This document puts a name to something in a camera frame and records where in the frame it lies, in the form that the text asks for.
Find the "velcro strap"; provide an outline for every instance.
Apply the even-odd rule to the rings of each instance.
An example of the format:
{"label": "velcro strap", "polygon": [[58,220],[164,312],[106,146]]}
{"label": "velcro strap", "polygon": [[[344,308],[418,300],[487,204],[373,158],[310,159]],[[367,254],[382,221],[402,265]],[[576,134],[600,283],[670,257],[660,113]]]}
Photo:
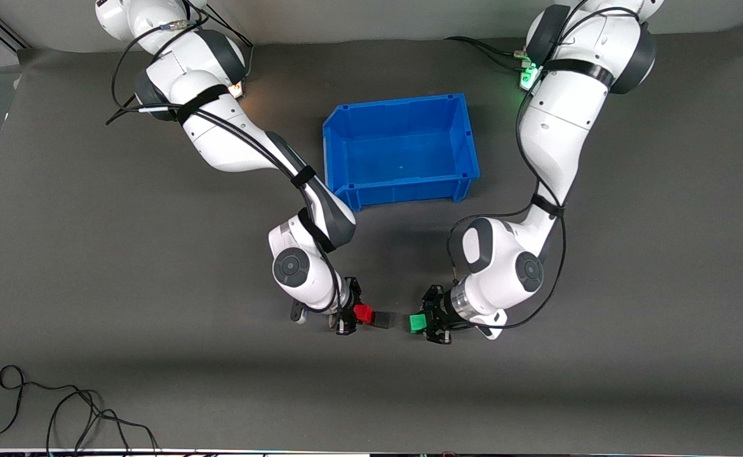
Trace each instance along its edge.
{"label": "velcro strap", "polygon": [[177,110],[177,122],[185,124],[188,118],[197,110],[210,102],[214,102],[220,95],[225,95],[227,92],[227,86],[224,84],[218,84],[217,86],[211,86],[200,93],[194,98],[191,98],[185,105]]}
{"label": "velcro strap", "polygon": [[547,202],[546,199],[538,194],[532,194],[531,203],[535,206],[538,206],[538,208],[548,212],[551,216],[558,218],[563,217],[563,212],[564,210],[566,210],[566,206],[552,205],[552,203]]}
{"label": "velcro strap", "polygon": [[608,89],[615,84],[615,76],[612,72],[604,69],[600,65],[578,60],[577,58],[559,58],[558,60],[549,60],[544,63],[545,72],[575,72],[581,75],[590,76],[603,83]]}
{"label": "velcro strap", "polygon": [[310,219],[310,212],[307,211],[307,208],[302,208],[301,211],[298,212],[298,220],[300,220],[304,228],[310,232],[312,238],[323,248],[324,252],[328,254],[335,250],[335,246],[331,241],[329,241],[329,238],[324,235],[316,223]]}
{"label": "velcro strap", "polygon": [[316,176],[316,171],[309,165],[305,166],[301,171],[298,172],[293,179],[290,180],[296,189],[301,189],[303,185],[307,184],[310,179]]}

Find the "blue crate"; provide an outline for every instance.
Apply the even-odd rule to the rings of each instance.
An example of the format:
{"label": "blue crate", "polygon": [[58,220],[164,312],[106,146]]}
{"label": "blue crate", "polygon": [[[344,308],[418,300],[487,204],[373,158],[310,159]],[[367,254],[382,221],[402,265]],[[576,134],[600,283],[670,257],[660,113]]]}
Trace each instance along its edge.
{"label": "blue crate", "polygon": [[465,96],[418,96],[337,107],[323,123],[326,180],[352,211],[453,199],[479,177]]}

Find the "green block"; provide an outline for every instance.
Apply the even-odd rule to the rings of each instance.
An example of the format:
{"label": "green block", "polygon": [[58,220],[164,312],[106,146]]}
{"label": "green block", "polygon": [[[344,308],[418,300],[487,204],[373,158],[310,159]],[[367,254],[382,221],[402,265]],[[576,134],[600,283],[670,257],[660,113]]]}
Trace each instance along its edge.
{"label": "green block", "polygon": [[409,321],[412,325],[412,333],[419,333],[427,327],[424,314],[412,314],[409,316]]}

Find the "white wall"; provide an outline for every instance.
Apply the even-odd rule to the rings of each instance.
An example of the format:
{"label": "white wall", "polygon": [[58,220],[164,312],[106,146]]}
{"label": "white wall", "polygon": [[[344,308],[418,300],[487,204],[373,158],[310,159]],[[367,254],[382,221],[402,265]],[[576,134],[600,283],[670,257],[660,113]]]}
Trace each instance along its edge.
{"label": "white wall", "polygon": [[[743,0],[665,0],[657,34],[710,32],[743,24]],[[211,0],[258,44],[449,35],[523,37],[551,0]],[[0,0],[0,17],[37,47],[91,52],[124,45],[95,20],[93,0]]]}

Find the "gray table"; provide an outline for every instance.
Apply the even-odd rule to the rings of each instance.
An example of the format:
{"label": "gray table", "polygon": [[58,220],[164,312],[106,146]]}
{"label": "gray table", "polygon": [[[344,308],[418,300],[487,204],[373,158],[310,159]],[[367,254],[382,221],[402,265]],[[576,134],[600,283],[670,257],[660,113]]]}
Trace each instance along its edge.
{"label": "gray table", "polygon": [[[165,447],[743,455],[743,29],[659,46],[587,140],[554,301],[450,347],[403,323],[350,338],[290,323],[266,241],[301,206],[282,174],[215,171],[149,116],[105,128],[117,55],[26,54],[0,137],[0,367],[96,388]],[[364,209],[331,257],[378,309],[414,312],[450,282],[453,221],[529,199],[516,75],[462,43],[256,53],[244,109],[316,169],[334,106],[452,92],[482,169],[468,199]],[[30,391],[0,447],[43,446],[58,397]],[[13,401],[0,390],[0,428]],[[83,420],[67,408],[57,444]],[[118,446],[110,427],[93,446]]]}

